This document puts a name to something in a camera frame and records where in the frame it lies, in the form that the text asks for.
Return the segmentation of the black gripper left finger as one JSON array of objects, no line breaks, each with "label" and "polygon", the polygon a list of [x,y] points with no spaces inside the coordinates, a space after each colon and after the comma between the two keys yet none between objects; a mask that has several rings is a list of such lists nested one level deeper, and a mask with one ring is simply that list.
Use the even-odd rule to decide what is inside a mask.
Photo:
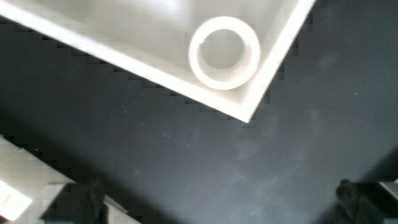
[{"label": "black gripper left finger", "polygon": [[44,224],[108,224],[105,193],[94,185],[69,183],[39,217]]}]

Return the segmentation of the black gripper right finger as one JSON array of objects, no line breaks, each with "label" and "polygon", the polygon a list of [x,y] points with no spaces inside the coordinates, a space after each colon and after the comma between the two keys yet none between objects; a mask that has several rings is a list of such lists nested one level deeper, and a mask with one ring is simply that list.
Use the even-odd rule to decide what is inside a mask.
[{"label": "black gripper right finger", "polygon": [[336,198],[334,224],[398,224],[398,198],[380,183],[343,179]]}]

